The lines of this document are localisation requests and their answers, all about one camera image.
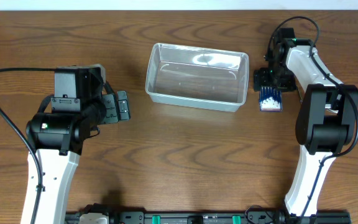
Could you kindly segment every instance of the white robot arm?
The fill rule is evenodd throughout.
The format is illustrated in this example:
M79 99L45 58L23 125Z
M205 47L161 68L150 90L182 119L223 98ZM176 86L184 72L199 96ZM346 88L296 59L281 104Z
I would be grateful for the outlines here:
M289 49L287 60L285 62L287 68L295 74L304 92L310 84L334 86L332 82L325 79L324 75L313 63L312 59L309 57L309 50L310 46L307 45L296 46ZM318 57L316 48L313 48L313 53L320 67L326 73L331 74L325 64ZM342 83L340 80L333 77L333 75L331 75L331 78L334 79L337 83ZM326 104L325 108L331 108L331 105ZM317 175L319 163L324 157L330 156L332 154L332 152L316 152L315 155L311 155L305 146L300 146L298 167L296 168L295 177L293 179L290 191L285 196L285 206L287 207L289 214L295 214L298 217L301 216L311 192L314 177ZM328 169L334 160L335 158L328 160L320 173L320 177L316 185L316 190L314 191L313 197L305 213L306 217L315 215L317 212L317 199L323 186Z
M254 73L254 90L263 86L296 90L296 77L305 93L296 121L300 158L285 206L289 216L311 217L317 213L319 193L335 160L332 155L339 154L352 139L355 114L349 98L357 105L358 90L335 78L318 57L317 49L311 47L314 43L295 38L292 28L277 29L272 40L274 49L269 49L265 57L268 68ZM341 94L338 85L348 94ZM326 115L326 109L335 115Z
M80 160L83 141L99 134L98 125L130 119L126 92L113 92L101 65L62 67L55 71L55 94L41 103L27 124L28 141L40 164L43 191L36 224L65 221L71 180ZM52 112L44 113L52 101ZM22 224L31 223L37 201L38 175L31 155Z

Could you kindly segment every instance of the wood grain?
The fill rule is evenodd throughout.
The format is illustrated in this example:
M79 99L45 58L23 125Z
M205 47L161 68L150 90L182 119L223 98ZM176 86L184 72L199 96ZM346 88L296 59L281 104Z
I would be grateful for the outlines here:
M318 22L320 57L358 87L358 11L0 12L0 68L101 63L112 87L128 92L132 119L85 142L69 211L95 202L149 211L280 207L299 156L297 93L284 95L282 113L261 113L250 82L245 105L225 113L152 103L144 86L157 42L246 52L253 71L266 66L276 25L295 15ZM298 37L315 35L305 21L290 25ZM22 131L50 93L51 73L0 74L0 105ZM26 149L0 117L0 223L19 222L26 180ZM358 223L358 145L333 164L318 208L348 209Z

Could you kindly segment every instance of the plastic tray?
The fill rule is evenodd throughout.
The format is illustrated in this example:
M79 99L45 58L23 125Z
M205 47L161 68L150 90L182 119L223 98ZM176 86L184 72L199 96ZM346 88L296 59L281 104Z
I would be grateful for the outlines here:
M246 102L248 76L245 53L155 44L145 88L156 103L235 112Z

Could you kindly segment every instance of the green clip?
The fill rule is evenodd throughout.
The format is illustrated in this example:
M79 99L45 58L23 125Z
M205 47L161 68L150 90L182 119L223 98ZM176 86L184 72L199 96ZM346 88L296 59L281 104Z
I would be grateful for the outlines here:
M241 217L239 215L233 215L233 224L241 224Z
M160 224L160 216L159 215L153 215L152 224Z

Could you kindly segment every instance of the wire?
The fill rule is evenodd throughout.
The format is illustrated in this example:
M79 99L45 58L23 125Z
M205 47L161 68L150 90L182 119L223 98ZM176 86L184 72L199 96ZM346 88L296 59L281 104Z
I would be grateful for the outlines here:
M45 72L45 71L55 71L54 68L2 68L0 69L0 72L11 72L11 71L39 71L39 72ZM6 115L5 112L0 108L0 115L5 119L5 121L8 123L8 125L16 132L16 134L22 139L25 146L28 148L34 163L35 167L37 168L37 175L38 175L38 185L36 186L37 189L37 195L35 196L35 203L34 203L34 209L31 216L31 224L35 223L35 218L37 216L38 207L40 203L41 198L41 192L44 189L44 186L42 185L42 168L40 166L40 163L37 159L37 156L35 155L35 150L31 147L29 142L26 140L22 132L17 128L17 126L11 121L11 119Z
M100 128L99 127L94 127L94 128L91 128L91 131L98 131L98 133L97 134L94 134L94 135L91 135L91 136L89 136L89 137L87 137L88 139L89 138L93 138L93 137L95 137L95 136L98 136L98 135L100 135Z
M274 33L282 26L284 25L286 22L290 21L290 20L293 20L293 19L306 19L307 21L310 21L315 27L316 27L316 31L317 31L317 34L316 34L316 38L314 40L314 42L310 45L310 49L309 49L309 57L311 58L311 60L313 61L313 63L316 65L316 67L318 68L318 70L324 75L324 77L329 80L331 83L333 83L335 85L335 87L339 90L339 92L341 94L343 94L350 102L351 106L352 106L352 109L353 109L353 112L354 112L354 116L355 116L355 119L356 119L356 133L354 135L354 139L352 141L352 144L349 146L349 148L347 148L344 152L340 152L338 154L333 154L333 155L330 155L330 156L327 156L325 157L324 159L322 159L320 161L320 165L319 165L319 169L317 171L317 175L316 175L316 178L314 180L314 183L313 183L313 186L311 188L311 192L310 192L310 195L308 197L308 201L306 202L306 205L305 205L305 208L303 209L302 211L302 214L301 216L299 217L298 219L298 224L301 223L303 217L305 216L305 213L308 209L308 206L310 204L310 201L313 197L313 194L314 194L314 191L316 190L316 186L317 186L317 182L318 182L318 179L320 177L320 174L321 174L321 170L323 169L324 167L324 163L328 160L328 159L332 159L332 158L337 158L337 157L341 157L341 156L345 156L346 154L350 153L354 146L357 144L358 142L358 109L357 109L357 106L356 104L354 103L354 100L353 98L350 96L350 94L345 90L343 89L343 87L338 84L337 82L335 82L335 80L333 80L331 77L330 77L330 74L327 74L323 68L320 67L319 63L316 61L316 59L314 58L314 53L313 53L313 47L316 45L317 43L317 40L320 36L320 28L318 27L317 23L308 18L308 17L305 17L305 16L294 16L294 17L291 17L289 19L286 19L284 20L280 25L277 26L277 28L274 30L272 36L270 36L270 40L268 42L268 46L267 46L267 53L266 53L266 57L268 57L269 55L269 51L270 51L270 44L272 43L272 39L273 39L273 35Z
M269 218L272 219L272 221L271 221L270 223L274 222L273 217L267 213L267 211L266 211L266 209L265 209L264 207L262 207L262 206L260 206L260 205L251 205L249 208L247 208L247 210L246 210L246 212L245 212L246 219L247 219L247 221L248 221L249 223L255 224L253 221L249 220L249 217L248 217L248 210L251 209L251 208L254 208L254 207L261 208L261 209L266 213L266 215L267 215Z
M38 108L38 113L43 113L45 111L45 109L47 109L49 103L50 103L50 99L54 97L53 94L45 97L42 101L41 101L41 104L40 104L40 107Z
M106 90L107 94L114 94L114 90L111 88L110 83L106 81L103 85L104 89Z

